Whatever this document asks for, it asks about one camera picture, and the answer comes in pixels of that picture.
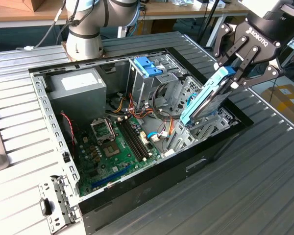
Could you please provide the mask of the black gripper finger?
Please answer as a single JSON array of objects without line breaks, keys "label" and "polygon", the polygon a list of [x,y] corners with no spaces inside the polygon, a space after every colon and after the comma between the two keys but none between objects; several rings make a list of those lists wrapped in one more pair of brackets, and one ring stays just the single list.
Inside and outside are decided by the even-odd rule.
[{"label": "black gripper finger", "polygon": [[247,44],[249,37],[245,34],[238,36],[237,25],[222,23],[218,29],[213,56],[216,59],[214,68],[231,65],[237,56],[236,53]]},{"label": "black gripper finger", "polygon": [[[283,75],[284,70],[277,59],[277,53],[277,49],[261,49],[259,46],[253,46],[233,76],[231,88],[236,89],[239,86],[247,88]],[[256,78],[248,78],[251,66],[264,62],[268,62],[264,73]]]}]

